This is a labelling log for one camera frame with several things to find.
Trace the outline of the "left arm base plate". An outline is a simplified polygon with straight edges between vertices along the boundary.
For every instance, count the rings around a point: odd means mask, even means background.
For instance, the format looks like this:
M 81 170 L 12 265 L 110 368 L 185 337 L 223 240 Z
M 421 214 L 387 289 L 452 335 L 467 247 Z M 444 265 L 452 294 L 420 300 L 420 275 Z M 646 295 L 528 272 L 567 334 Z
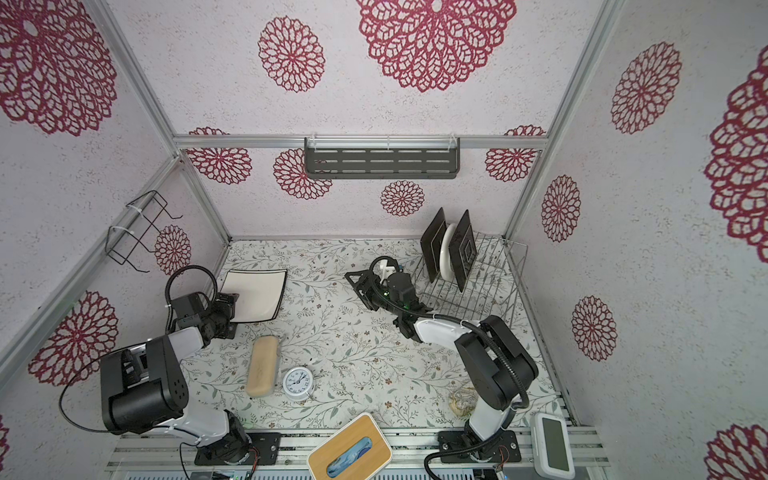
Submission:
M 198 447 L 195 466 L 270 466 L 277 461 L 282 435 L 280 433 L 250 432 L 226 435 L 210 445 Z

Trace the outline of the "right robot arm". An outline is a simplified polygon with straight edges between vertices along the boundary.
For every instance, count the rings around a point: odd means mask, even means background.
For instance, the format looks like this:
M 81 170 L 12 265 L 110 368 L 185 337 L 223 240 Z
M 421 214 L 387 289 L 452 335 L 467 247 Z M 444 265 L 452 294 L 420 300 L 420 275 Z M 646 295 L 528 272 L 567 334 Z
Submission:
M 465 427 L 466 446 L 496 442 L 515 413 L 530 406 L 528 390 L 539 375 L 537 364 L 500 317 L 476 324 L 434 313 L 419 300 L 411 275 L 400 270 L 385 279 L 370 269 L 347 272 L 344 278 L 367 309 L 393 314 L 405 338 L 459 355 L 478 395 Z

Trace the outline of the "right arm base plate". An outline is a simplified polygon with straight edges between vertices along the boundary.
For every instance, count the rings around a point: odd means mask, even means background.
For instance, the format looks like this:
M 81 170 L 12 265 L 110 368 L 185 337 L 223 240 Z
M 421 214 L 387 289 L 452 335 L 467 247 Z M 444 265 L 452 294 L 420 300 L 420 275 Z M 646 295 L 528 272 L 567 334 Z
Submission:
M 517 436 L 511 430 L 499 430 L 488 440 L 471 432 L 444 430 L 437 434 L 440 461 L 443 463 L 519 463 L 522 460 Z

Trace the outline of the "black square plate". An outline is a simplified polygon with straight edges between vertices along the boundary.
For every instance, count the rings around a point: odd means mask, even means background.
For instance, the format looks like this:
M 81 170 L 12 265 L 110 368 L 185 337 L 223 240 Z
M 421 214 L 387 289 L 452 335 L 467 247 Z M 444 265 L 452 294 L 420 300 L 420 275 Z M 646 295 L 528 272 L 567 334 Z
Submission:
M 469 210 L 465 210 L 456 224 L 448 244 L 450 265 L 460 292 L 466 288 L 468 278 L 477 258 L 477 246 Z
M 440 274 L 440 254 L 447 223 L 444 209 L 440 208 L 424 231 L 420 246 L 429 282 L 434 282 Z

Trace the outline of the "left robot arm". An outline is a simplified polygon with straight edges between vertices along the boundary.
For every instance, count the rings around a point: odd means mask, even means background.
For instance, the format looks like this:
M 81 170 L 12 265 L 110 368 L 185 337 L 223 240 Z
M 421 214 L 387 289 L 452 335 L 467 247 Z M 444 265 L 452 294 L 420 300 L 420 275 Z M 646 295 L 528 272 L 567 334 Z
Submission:
M 196 292 L 170 300 L 164 335 L 100 360 L 102 420 L 114 435 L 165 430 L 192 442 L 205 463 L 241 464 L 251 453 L 250 436 L 234 413 L 194 400 L 181 368 L 213 339 L 234 336 L 238 295 L 218 293 L 204 305 L 206 298 Z

